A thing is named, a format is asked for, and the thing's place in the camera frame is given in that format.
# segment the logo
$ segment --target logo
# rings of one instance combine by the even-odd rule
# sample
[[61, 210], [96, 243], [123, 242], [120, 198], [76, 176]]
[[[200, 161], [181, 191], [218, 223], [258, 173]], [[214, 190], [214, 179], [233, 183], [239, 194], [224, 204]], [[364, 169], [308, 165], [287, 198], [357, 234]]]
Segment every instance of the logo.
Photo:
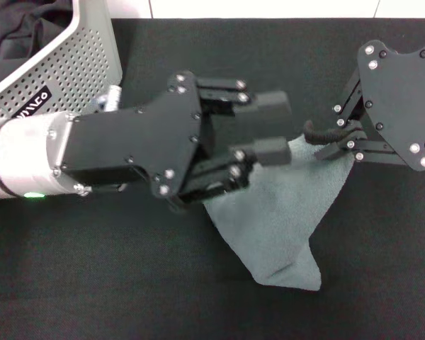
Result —
[[25, 118], [34, 115], [49, 99], [52, 94], [47, 86], [44, 86], [24, 106], [13, 114], [12, 118]]

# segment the silver perforated box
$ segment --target silver perforated box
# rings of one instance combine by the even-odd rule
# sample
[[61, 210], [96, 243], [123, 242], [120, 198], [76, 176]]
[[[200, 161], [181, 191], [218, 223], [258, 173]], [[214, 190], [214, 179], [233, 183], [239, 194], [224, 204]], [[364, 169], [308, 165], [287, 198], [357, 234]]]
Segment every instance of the silver perforated box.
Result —
[[122, 75], [106, 1], [73, 0], [69, 27], [0, 82], [0, 120], [60, 110], [92, 113], [92, 99]]

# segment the microfiber cloth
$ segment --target microfiber cloth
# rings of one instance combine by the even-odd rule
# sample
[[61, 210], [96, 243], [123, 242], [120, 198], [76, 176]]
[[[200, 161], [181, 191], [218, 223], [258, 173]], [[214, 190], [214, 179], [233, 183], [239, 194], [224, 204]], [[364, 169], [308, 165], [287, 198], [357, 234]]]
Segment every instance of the microfiber cloth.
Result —
[[224, 240], [262, 285], [319, 290], [321, 273], [309, 237], [328, 211], [353, 167], [351, 153], [317, 161], [323, 146], [304, 136], [288, 143], [290, 165], [257, 164], [243, 191], [205, 201]]

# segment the black tablecloth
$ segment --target black tablecloth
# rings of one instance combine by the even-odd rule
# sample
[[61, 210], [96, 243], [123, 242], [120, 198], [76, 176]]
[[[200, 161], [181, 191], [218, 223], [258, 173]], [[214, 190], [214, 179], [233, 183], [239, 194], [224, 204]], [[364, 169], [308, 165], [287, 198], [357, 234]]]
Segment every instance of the black tablecloth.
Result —
[[[425, 21], [113, 26], [123, 106], [151, 100], [180, 69], [243, 78], [255, 91], [287, 91], [288, 137], [308, 118], [333, 126], [363, 43], [425, 45]], [[239, 140], [233, 122], [215, 123], [219, 148]], [[278, 129], [262, 117], [255, 133]], [[0, 339], [425, 338], [425, 173], [355, 165], [310, 245], [318, 293], [256, 284], [202, 207], [174, 215], [142, 183], [119, 195], [0, 202]]]

